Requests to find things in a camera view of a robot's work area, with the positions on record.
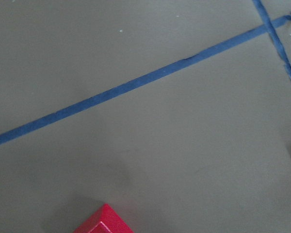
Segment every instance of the blue line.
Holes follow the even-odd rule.
[[[280,27],[280,26],[284,25],[287,21],[291,21],[291,16],[282,16],[282,17],[274,20],[273,25],[275,27]],[[205,60],[211,56],[214,56],[218,53],[221,53],[225,50],[228,50],[234,46],[237,46],[243,42],[246,42],[250,39],[253,39],[253,38],[255,38],[263,33],[266,33],[266,32],[267,32],[266,27],[264,25],[261,25],[255,29],[252,29],[250,31],[247,31],[245,33],[237,35],[231,39],[228,39],[224,42],[221,42],[217,45],[214,45],[208,49],[205,49],[192,57],[174,62],[170,65],[165,66],[165,67],[159,68],[151,73],[148,73],[144,76],[141,76],[141,77],[136,78],[134,80],[131,80],[127,83],[124,83],[122,85],[114,87],[110,90],[102,92],[98,95],[90,97],[90,98],[83,100],[81,102],[70,105],[69,107],[63,108],[55,113],[49,114],[47,116],[44,116],[42,118],[39,118],[39,119],[34,120],[32,122],[29,122],[25,125],[19,126],[15,129],[12,129],[10,131],[2,133],[2,134],[0,134],[0,144],[3,144],[3,143],[8,142],[10,140],[13,140],[17,137],[20,137],[20,136],[25,135],[27,133],[30,133],[32,131],[38,130],[38,129],[45,127],[51,123],[54,123],[54,122],[59,121],[61,119],[64,119],[64,118],[71,116],[73,114],[79,113],[81,111],[84,111],[90,107],[93,107],[93,106],[98,105],[100,103],[103,103],[107,100],[115,98],[119,95],[127,93],[133,89],[136,89],[138,87],[146,85],[150,82],[153,82],[157,79],[165,77],[165,76],[172,74],[176,71],[179,71],[183,68],[186,68],[188,66],[196,64],[202,60]]]
[[[286,72],[291,79],[291,64],[290,64],[290,61],[289,61],[288,56],[286,54],[285,48],[284,48],[283,44],[281,43],[279,36],[277,35],[277,32],[275,30],[275,25],[271,22],[271,19],[268,16],[267,11],[266,11],[264,5],[262,4],[262,2],[260,0],[252,0],[252,1],[253,1],[254,5],[256,6],[256,9],[258,10],[259,15],[262,18],[262,21],[263,21],[264,25],[266,26],[267,31],[274,42],[274,45],[275,45],[277,52],[279,53],[281,59],[285,62]]]

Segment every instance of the red block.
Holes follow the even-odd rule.
[[[133,233],[133,231],[108,204],[104,204],[73,233]]]

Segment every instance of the gray floor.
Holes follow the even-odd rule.
[[[0,133],[260,24],[247,0],[0,0]],[[291,82],[267,34],[0,146],[0,232],[73,232],[104,202],[136,233],[291,233]]]

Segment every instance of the red object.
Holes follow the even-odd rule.
[[[108,204],[104,204],[73,233],[133,233],[133,231]]]

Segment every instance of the painter's tape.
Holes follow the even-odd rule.
[[[262,2],[260,0],[252,0],[252,1],[254,5],[256,6],[256,9],[258,10],[259,15],[261,16],[264,25],[267,28],[267,32],[269,33],[269,35],[271,36],[274,42],[274,45],[278,54],[280,55],[281,59],[285,62],[286,72],[291,79],[291,64],[286,54],[285,48],[283,44],[281,43],[279,36],[277,35],[277,32],[275,30],[275,25],[272,23]]]
[[[280,26],[284,25],[287,21],[291,21],[291,16],[282,16],[280,18],[275,19],[273,21],[273,26],[280,27]],[[242,33],[238,36],[235,36],[229,40],[226,40],[226,41],[221,42],[217,45],[214,45],[208,49],[205,49],[192,57],[174,62],[170,65],[165,66],[165,67],[159,68],[155,71],[152,71],[151,73],[148,73],[144,76],[141,76],[141,77],[136,78],[134,80],[131,80],[127,83],[124,83],[122,85],[114,87],[110,90],[102,92],[98,95],[95,95],[95,96],[88,98],[86,100],[83,100],[81,102],[70,105],[69,107],[61,109],[55,113],[49,114],[47,116],[44,116],[42,118],[39,118],[39,119],[34,120],[32,122],[29,122],[25,125],[19,126],[15,129],[12,129],[10,131],[2,133],[2,134],[0,134],[0,144],[3,144],[3,143],[8,142],[10,140],[13,140],[17,137],[20,137],[20,136],[25,135],[27,133],[30,133],[32,131],[38,130],[38,129],[45,127],[51,123],[54,123],[54,122],[59,121],[61,119],[64,119],[64,118],[71,116],[73,114],[79,113],[81,111],[84,111],[90,107],[93,107],[95,105],[103,103],[107,100],[113,99],[117,96],[125,94],[133,89],[136,89],[140,86],[146,85],[146,84],[151,83],[157,79],[165,77],[166,75],[172,74],[172,73],[179,71],[183,68],[186,68],[188,66],[196,64],[202,60],[205,60],[209,57],[212,57],[218,53],[221,53],[225,50],[228,50],[234,46],[237,46],[241,43],[244,43],[244,42],[246,42],[250,39],[253,39],[253,38],[255,38],[263,33],[266,33],[266,32],[267,32],[267,28],[264,25],[261,25],[255,29],[252,29],[252,30],[247,31],[245,33]]]

